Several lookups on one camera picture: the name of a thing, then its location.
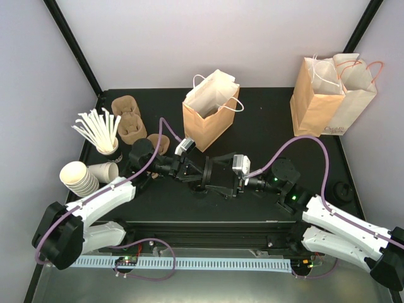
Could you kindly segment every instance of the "electrical wire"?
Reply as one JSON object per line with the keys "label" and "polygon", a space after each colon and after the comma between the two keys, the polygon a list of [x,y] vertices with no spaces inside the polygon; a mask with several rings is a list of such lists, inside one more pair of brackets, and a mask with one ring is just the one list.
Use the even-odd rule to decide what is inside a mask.
{"label": "electrical wire", "polygon": [[[85,206],[86,204],[88,204],[89,202],[93,201],[95,198],[101,196],[102,194],[113,190],[114,188],[121,186],[127,182],[129,182],[130,180],[133,180],[134,178],[138,177],[142,172],[144,172],[147,167],[149,167],[150,164],[152,164],[154,158],[156,157],[157,153],[158,153],[158,147],[160,146],[160,142],[162,139],[162,134],[163,134],[163,123],[166,125],[166,127],[169,129],[170,133],[173,134],[174,138],[181,142],[182,140],[180,139],[180,137],[178,137],[175,132],[172,130],[172,128],[169,126],[169,124],[167,123],[167,121],[161,117],[159,120],[159,125],[158,125],[158,140],[157,140],[157,144],[156,144],[156,148],[155,151],[153,153],[153,155],[150,157],[149,161],[145,164],[145,166],[143,166],[138,172],[136,172],[135,174],[133,174],[131,177],[127,178],[126,180],[123,180],[117,184],[115,184],[113,187],[112,186],[105,186],[101,191],[93,194],[92,196],[89,196],[82,204],[82,206]],[[44,246],[45,241],[48,239],[48,237],[50,236],[50,234],[55,230],[55,228],[57,226],[59,226],[60,223],[62,223],[65,219],[67,219],[67,217],[69,217],[72,213],[74,213],[76,210],[79,210],[80,206],[75,206],[74,208],[72,208],[71,210],[69,210],[68,212],[66,212],[65,214],[63,214],[59,219],[56,220],[55,223],[53,223],[49,229],[47,230],[47,232],[43,235],[43,237],[41,238],[41,240],[38,243],[38,246],[35,250],[35,261],[40,264],[40,265],[45,265],[45,264],[49,264],[51,263],[50,261],[42,261],[40,259],[40,251],[42,249],[42,247]]]}
{"label": "electrical wire", "polygon": [[170,272],[169,272],[168,274],[166,274],[165,276],[163,276],[162,278],[148,278],[148,277],[146,277],[146,276],[132,275],[132,274],[129,274],[129,273],[120,273],[120,272],[118,271],[118,266],[119,266],[119,265],[122,265],[123,262],[119,262],[119,263],[117,263],[117,264],[115,265],[115,268],[114,268],[114,270],[115,270],[117,276],[118,276],[118,275],[121,275],[121,276],[124,276],[124,277],[127,277],[127,276],[128,276],[128,277],[130,277],[130,278],[137,278],[137,279],[140,279],[140,280],[151,281],[151,282],[161,282],[161,281],[167,280],[167,279],[169,279],[169,278],[172,277],[172,275],[175,273],[175,262],[176,262],[176,260],[175,260],[175,254],[174,254],[174,251],[172,250],[171,246],[169,246],[168,243],[166,243],[166,242],[163,241],[163,240],[160,240],[160,239],[157,239],[157,238],[146,238],[146,239],[141,239],[141,240],[139,240],[139,241],[136,241],[136,242],[133,242],[133,243],[130,243],[130,244],[126,244],[126,245],[121,245],[121,246],[109,246],[109,248],[122,249],[122,248],[127,248],[127,247],[130,247],[130,246],[134,246],[134,245],[137,245],[137,244],[146,242],[146,241],[153,241],[153,242],[162,243],[162,244],[164,244],[164,245],[169,249],[169,251],[170,251],[171,254],[172,254],[172,268],[171,268]]}
{"label": "electrical wire", "polygon": [[336,211],[333,211],[326,203],[326,198],[325,198],[325,190],[326,190],[326,183],[327,183],[327,178],[328,178],[328,173],[330,171],[330,158],[328,156],[328,152],[326,147],[324,146],[324,143],[321,142],[318,138],[313,137],[313,136],[299,136],[299,137],[294,137],[290,140],[288,140],[286,143],[284,143],[281,148],[274,154],[274,156],[272,157],[272,159],[262,168],[262,169],[258,169],[255,170],[254,172],[251,172],[250,174],[247,174],[245,176],[245,179],[254,177],[256,175],[260,175],[262,174],[264,171],[266,171],[268,168],[271,167],[272,163],[278,158],[278,156],[281,154],[281,152],[284,151],[284,149],[286,149],[286,147],[288,147],[289,145],[291,145],[293,142],[296,142],[297,140],[301,140],[301,139],[310,139],[315,141],[323,150],[324,153],[324,158],[325,158],[325,170],[324,170],[324,177],[323,177],[323,183],[321,185],[321,202],[323,203],[323,206],[326,210],[328,210],[330,212],[330,215],[334,214],[334,216],[338,217],[339,219],[343,220],[344,222],[349,223],[350,225],[353,225],[354,227],[357,227],[358,229],[363,230],[364,232],[367,232],[368,234],[371,234],[373,237],[375,238],[380,238],[382,240],[385,240],[389,243],[391,243],[392,245],[395,245],[401,249],[404,249],[404,245],[401,243],[398,243],[397,241],[394,241],[392,239],[389,239],[387,237],[385,237],[384,235],[380,235],[380,234],[376,234],[374,231],[367,229],[366,227],[361,226],[360,224],[349,220],[348,218],[345,218],[343,215],[339,214]]}
{"label": "electrical wire", "polygon": [[332,269],[330,269],[326,273],[323,273],[322,275],[318,275],[318,276],[299,276],[298,274],[296,274],[296,272],[293,269],[292,269],[292,274],[293,274],[293,276],[296,277],[296,279],[317,280],[317,279],[326,278],[327,276],[330,276],[335,271],[335,269],[338,266],[339,262],[340,262],[339,259],[335,259],[335,263],[334,263],[334,266],[332,267]]}

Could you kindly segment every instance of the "black metal post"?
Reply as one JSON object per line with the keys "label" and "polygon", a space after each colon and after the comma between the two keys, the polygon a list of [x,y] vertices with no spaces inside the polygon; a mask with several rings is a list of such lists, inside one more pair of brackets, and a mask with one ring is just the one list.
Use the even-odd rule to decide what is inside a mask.
{"label": "black metal post", "polygon": [[86,57],[84,56],[83,52],[80,49],[80,46],[76,41],[76,38],[71,32],[71,29],[66,19],[64,18],[62,11],[60,10],[55,0],[44,0],[44,3],[48,7],[48,10],[50,11],[53,19],[62,32],[63,37],[68,43],[81,69],[83,70],[84,75],[87,77],[88,82],[90,82],[90,85],[92,86],[96,96],[100,97],[102,94],[101,86],[98,84],[98,81],[95,78],[90,65],[88,65]]}
{"label": "black metal post", "polygon": [[366,32],[367,27],[369,26],[369,24],[371,24],[374,15],[377,13],[377,10],[379,9],[382,3],[383,0],[371,0],[369,2],[369,4],[365,9],[364,14],[362,15],[362,18],[359,20],[358,25],[353,31],[352,36],[350,37],[347,43],[347,46],[345,46],[345,49],[343,50],[344,53],[350,53],[355,51],[355,48],[357,47],[359,41]]}

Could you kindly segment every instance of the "gray floor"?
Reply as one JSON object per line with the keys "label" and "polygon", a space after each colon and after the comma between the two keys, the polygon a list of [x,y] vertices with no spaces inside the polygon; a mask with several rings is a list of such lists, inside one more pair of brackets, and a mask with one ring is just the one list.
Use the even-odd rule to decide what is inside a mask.
{"label": "gray floor", "polygon": [[[327,271],[332,261],[327,259],[327,264],[313,269],[312,274]],[[152,277],[165,274],[161,270],[137,273]],[[45,268],[34,302],[376,303],[392,300],[388,290],[366,272],[341,262],[331,276],[320,280],[296,280],[289,274],[253,271],[177,271],[171,279],[155,283],[117,278],[112,270],[105,269]]]}

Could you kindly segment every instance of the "orange bag handle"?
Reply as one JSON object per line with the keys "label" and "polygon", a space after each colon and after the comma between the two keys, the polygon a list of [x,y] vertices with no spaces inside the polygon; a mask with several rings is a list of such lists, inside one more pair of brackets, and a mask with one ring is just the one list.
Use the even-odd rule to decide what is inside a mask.
{"label": "orange bag handle", "polygon": [[375,77],[373,78],[373,80],[371,81],[371,83],[374,83],[374,80],[376,80],[376,78],[380,75],[381,70],[384,68],[384,63],[383,63],[383,62],[381,62],[381,61],[374,61],[374,62],[370,63],[370,64],[366,67],[366,69],[368,69],[369,67],[371,67],[371,66],[372,66],[373,64],[375,64],[375,63],[380,63],[380,69],[379,69],[379,71],[377,72],[377,74],[375,75]]}
{"label": "orange bag handle", "polygon": [[344,69],[342,70],[341,74],[338,75],[338,79],[341,79],[343,72],[344,72],[347,68],[352,68],[352,67],[354,67],[355,65],[362,64],[362,62],[360,62],[360,61],[358,61],[358,60],[348,60],[348,61],[345,61],[345,62],[342,62],[342,63],[338,64],[337,66],[340,66],[340,65],[345,64],[345,63],[348,63],[348,62],[354,62],[354,64],[348,65],[346,68],[344,68]]}

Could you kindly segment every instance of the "gray wall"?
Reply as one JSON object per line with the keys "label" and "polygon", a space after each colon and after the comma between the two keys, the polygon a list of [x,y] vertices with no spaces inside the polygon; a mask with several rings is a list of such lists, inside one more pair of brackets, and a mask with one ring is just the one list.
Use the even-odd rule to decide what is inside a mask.
{"label": "gray wall", "polygon": [[0,3],[0,302],[22,302],[44,209],[64,202],[59,170],[79,157],[71,128],[96,98],[41,0]]}
{"label": "gray wall", "polygon": [[385,66],[376,98],[343,137],[366,218],[390,229],[404,222],[403,12],[403,1],[385,1],[356,49]]}
{"label": "gray wall", "polygon": [[302,56],[342,51],[369,0],[58,0],[101,86],[294,86]]}

